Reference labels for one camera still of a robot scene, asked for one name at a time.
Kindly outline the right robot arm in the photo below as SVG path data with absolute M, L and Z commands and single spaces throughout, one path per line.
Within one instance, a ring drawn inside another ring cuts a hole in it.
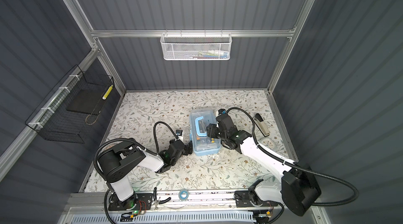
M 245 130 L 238 130 L 231 117 L 224 113 L 216 117 L 215 124 L 206 126 L 204 132 L 210 138 L 221 140 L 222 146 L 256 161 L 279 181 L 276 185 L 257 180 L 248 188 L 248 198 L 254 206 L 276 202 L 284 204 L 297 216 L 303 216 L 321 195 L 321 189 L 315 177 L 285 163 L 287 159 L 255 141 L 253 135 Z

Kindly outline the blue plastic tool box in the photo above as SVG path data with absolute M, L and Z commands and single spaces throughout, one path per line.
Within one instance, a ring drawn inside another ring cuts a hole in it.
M 190 112 L 190 141 L 196 156 L 217 154 L 221 149 L 220 139 L 208 136 L 207 126 L 216 125 L 216 116 L 211 108 L 194 109 Z

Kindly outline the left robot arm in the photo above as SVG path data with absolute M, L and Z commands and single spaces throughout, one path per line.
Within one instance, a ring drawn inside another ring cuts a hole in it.
M 140 207 L 140 200 L 128 178 L 129 172 L 142 167 L 161 174 L 175 166 L 180 157 L 192 153 L 192 143 L 184 144 L 181 140 L 171 140 L 169 148 L 157 154 L 133 138 L 116 138 L 99 147 L 93 165 L 117 197 L 110 200 L 110 206 L 116 204 L 120 209 L 132 210 Z

